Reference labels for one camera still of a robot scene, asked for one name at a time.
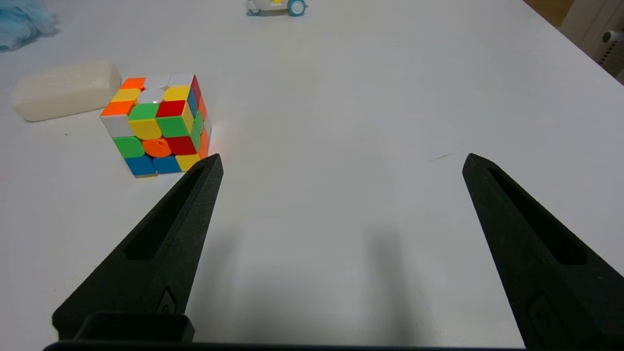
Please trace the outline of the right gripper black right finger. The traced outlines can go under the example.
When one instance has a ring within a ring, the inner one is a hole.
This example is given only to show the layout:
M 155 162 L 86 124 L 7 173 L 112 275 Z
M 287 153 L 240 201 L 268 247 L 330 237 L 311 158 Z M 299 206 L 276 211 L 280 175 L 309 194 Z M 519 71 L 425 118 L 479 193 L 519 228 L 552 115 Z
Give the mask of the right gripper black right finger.
M 526 348 L 621 351 L 623 276 L 494 162 L 462 175 Z

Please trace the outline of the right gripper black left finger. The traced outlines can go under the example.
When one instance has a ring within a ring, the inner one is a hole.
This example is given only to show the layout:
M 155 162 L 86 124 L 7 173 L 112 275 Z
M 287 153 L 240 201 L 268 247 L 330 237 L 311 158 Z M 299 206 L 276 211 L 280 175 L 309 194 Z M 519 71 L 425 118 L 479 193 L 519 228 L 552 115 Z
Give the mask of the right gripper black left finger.
M 180 178 L 53 313 L 60 340 L 96 313 L 185 313 L 223 174 L 213 154 Z

